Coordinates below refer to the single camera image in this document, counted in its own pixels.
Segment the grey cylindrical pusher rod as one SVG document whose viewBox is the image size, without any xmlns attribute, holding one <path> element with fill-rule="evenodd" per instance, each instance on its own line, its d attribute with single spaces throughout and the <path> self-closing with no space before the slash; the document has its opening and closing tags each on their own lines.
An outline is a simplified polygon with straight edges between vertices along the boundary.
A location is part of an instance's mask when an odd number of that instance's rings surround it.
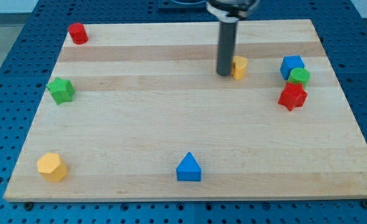
<svg viewBox="0 0 367 224">
<path fill-rule="evenodd" d="M 231 73 L 237 26 L 237 22 L 219 22 L 216 72 L 220 76 L 228 76 Z"/>
</svg>

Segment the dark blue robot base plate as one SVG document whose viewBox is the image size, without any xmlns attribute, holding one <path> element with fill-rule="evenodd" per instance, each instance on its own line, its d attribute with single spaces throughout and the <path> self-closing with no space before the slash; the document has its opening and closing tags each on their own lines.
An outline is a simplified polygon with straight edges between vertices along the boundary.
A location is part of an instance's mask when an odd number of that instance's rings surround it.
<svg viewBox="0 0 367 224">
<path fill-rule="evenodd" d="M 157 0 L 157 8 L 162 12 L 192 12 L 206 8 L 206 0 Z"/>
</svg>

